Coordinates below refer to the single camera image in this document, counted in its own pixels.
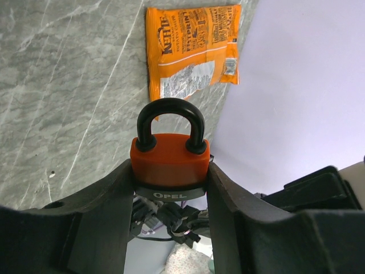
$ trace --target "padlock body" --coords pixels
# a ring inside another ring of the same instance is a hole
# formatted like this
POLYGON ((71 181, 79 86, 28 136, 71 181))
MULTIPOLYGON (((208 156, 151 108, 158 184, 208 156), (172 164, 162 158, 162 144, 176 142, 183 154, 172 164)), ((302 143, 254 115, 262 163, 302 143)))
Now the padlock body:
POLYGON ((156 187, 189 187, 204 182, 209 165, 209 142, 201 155, 189 152, 185 143, 189 135, 154 134, 157 144, 148 152, 136 147, 132 141, 131 162, 136 179, 156 187))

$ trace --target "padlock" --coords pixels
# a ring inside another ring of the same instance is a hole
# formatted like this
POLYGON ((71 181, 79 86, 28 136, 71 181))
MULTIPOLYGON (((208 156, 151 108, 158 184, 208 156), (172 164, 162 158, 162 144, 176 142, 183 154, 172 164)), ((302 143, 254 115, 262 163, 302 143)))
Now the padlock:
POLYGON ((140 112, 137 138, 131 146, 136 194, 164 202, 205 195, 209 142, 204 139, 204 117, 193 104, 176 98, 151 102, 140 112), (178 114, 191 125, 190 136, 151 133, 151 123, 162 114, 178 114))

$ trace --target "black shackle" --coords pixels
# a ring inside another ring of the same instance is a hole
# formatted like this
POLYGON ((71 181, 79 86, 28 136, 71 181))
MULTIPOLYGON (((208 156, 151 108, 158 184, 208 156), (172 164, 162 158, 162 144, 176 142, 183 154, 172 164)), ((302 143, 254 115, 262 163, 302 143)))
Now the black shackle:
POLYGON ((153 149, 157 143, 151 133, 151 124, 155 117, 162 114, 178 114, 190 122, 190 138, 186 141, 186 149, 194 154, 203 154, 206 150, 204 141, 204 117, 200 110, 188 101, 177 98, 164 98, 146 105, 139 113, 137 120, 138 140, 136 147, 141 152, 153 149))

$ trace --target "chip bag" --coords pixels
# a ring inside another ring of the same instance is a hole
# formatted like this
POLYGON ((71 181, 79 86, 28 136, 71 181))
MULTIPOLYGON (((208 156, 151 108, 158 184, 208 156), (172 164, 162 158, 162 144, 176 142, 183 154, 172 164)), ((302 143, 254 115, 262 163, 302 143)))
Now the chip bag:
POLYGON ((211 84, 238 83, 241 6, 158 10, 146 15, 150 99, 185 99, 211 84))

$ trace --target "marble surface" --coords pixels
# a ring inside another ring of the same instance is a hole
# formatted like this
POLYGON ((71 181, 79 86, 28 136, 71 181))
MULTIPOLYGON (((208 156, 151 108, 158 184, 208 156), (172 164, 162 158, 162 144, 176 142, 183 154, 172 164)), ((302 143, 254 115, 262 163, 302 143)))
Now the marble surface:
MULTIPOLYGON (((258 0, 242 0, 239 47, 258 0)), ((0 204, 42 207, 129 157, 149 102, 144 16, 218 0, 0 0, 0 204)), ((228 85, 195 93, 212 140, 228 85)), ((153 132, 189 133, 164 115, 153 132)))

